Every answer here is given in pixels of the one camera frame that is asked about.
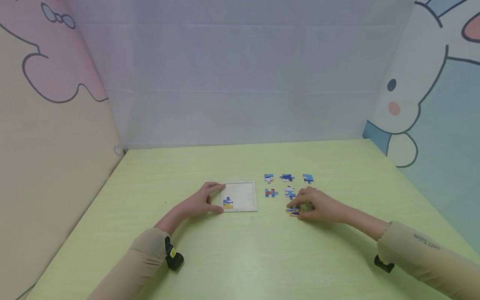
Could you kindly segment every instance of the puzzle piece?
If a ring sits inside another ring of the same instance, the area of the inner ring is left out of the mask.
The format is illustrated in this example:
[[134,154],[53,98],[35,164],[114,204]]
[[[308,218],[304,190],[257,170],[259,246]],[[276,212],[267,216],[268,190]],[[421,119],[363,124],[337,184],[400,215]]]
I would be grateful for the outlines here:
[[287,188],[285,189],[285,197],[290,198],[290,200],[293,200],[293,198],[297,197],[297,195],[295,194],[295,189],[291,186],[287,186]]
[[300,205],[293,206],[291,208],[287,208],[285,210],[287,214],[290,216],[298,216],[300,214]]
[[227,197],[225,200],[223,200],[223,208],[225,209],[233,208],[233,200],[231,200],[230,197]]
[[273,174],[265,174],[264,175],[264,180],[268,183],[273,181]]
[[297,195],[294,192],[287,192],[285,193],[285,197],[290,198],[290,200],[293,200],[293,198],[297,197]]
[[313,176],[311,174],[303,174],[303,181],[308,182],[311,184],[313,182]]
[[282,176],[280,176],[280,178],[283,181],[289,180],[290,182],[292,182],[295,179],[295,177],[293,177],[292,174],[282,174]]
[[275,198],[275,196],[278,195],[278,192],[276,192],[275,189],[272,189],[271,191],[265,189],[265,197],[268,198],[269,195],[272,195],[272,198]]

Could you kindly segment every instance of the pink cheek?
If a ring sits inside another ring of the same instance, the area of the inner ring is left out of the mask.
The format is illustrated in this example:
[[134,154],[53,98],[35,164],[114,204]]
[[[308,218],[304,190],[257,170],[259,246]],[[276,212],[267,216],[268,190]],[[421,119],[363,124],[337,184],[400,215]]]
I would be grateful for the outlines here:
[[400,105],[396,102],[390,102],[388,103],[388,111],[394,115],[398,116],[400,114]]

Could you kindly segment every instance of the tabletop surface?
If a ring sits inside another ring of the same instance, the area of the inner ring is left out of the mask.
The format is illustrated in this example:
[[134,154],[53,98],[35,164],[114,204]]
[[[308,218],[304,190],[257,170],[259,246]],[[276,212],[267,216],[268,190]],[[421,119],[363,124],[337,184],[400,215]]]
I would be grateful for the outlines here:
[[[84,300],[136,236],[205,181],[246,180],[255,181],[258,211],[185,221],[173,236],[184,265],[162,266],[139,299],[444,299],[399,268],[374,266],[375,242],[355,229],[289,217],[283,190],[307,186],[306,173],[338,200],[480,262],[370,140],[139,149],[128,151],[28,300]],[[265,188],[279,195],[265,198]]]

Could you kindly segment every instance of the beige sleeve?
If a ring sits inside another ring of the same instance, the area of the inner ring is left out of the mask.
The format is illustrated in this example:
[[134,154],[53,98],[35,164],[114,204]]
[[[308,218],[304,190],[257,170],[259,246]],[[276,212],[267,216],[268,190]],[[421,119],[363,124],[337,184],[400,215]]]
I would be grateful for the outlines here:
[[133,300],[162,265],[167,236],[156,228],[145,230],[87,299]]
[[480,266],[428,236],[392,222],[377,246],[384,264],[396,264],[451,299],[480,299]]

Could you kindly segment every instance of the blue puzzle piece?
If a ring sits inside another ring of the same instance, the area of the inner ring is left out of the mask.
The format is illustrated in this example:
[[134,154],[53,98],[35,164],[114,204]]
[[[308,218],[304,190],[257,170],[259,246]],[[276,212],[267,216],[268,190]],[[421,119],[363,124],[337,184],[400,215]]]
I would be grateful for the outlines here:
[[272,198],[275,198],[275,196],[278,195],[278,192],[276,192],[275,189],[272,189],[271,191],[265,189],[265,197],[268,198],[269,195],[272,195]]
[[285,196],[290,198],[290,200],[293,200],[293,198],[297,197],[297,195],[295,194],[295,192],[292,192],[292,191],[288,191],[285,193]]
[[282,174],[282,176],[280,176],[281,179],[283,179],[283,181],[293,181],[295,179],[295,177],[292,176],[292,174]]
[[308,182],[308,184],[311,184],[313,182],[313,176],[310,174],[303,174],[303,181]]
[[264,180],[268,183],[273,181],[273,174],[265,174],[264,175]]

